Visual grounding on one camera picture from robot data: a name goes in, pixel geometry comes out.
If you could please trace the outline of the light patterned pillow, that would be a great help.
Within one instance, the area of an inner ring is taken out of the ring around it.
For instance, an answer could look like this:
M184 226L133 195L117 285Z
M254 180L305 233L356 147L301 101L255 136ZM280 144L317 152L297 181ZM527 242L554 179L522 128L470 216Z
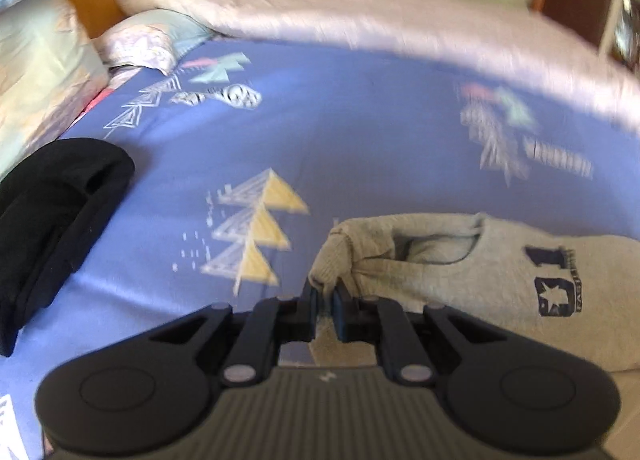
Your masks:
M156 9L120 21L93 45L109 68L143 66L168 75L183 56L212 36L210 28L190 16Z

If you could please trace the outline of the white pink quilt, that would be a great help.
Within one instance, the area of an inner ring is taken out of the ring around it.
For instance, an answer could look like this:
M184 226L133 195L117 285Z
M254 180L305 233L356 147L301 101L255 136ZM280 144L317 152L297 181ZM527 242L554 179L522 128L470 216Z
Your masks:
M639 81L535 12L466 0L115 0L235 38L306 42L445 62L639 131Z

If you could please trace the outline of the black folded garment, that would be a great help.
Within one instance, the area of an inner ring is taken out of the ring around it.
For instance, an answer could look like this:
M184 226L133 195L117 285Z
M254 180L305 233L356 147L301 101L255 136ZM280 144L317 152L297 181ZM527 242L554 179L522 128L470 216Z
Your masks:
M124 198L134 160L98 139L55 140L1 180L1 355L51 305Z

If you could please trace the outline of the pastel folded blanket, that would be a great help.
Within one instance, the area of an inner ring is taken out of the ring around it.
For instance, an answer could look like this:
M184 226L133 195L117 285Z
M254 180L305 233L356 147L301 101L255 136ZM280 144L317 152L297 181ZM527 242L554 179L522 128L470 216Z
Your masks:
M60 137L107 83L70 0L1 0L1 174Z

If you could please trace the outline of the blue patterned bed sheet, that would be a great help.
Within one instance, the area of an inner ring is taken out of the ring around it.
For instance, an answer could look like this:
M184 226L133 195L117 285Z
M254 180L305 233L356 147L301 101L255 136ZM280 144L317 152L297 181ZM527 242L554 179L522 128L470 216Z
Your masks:
M34 397L76 356L226 302L297 294L340 221L484 213L557 235L639 234L639 141L456 66L213 40L144 68L72 128L124 149L131 186L1 362L1 454L43 456Z

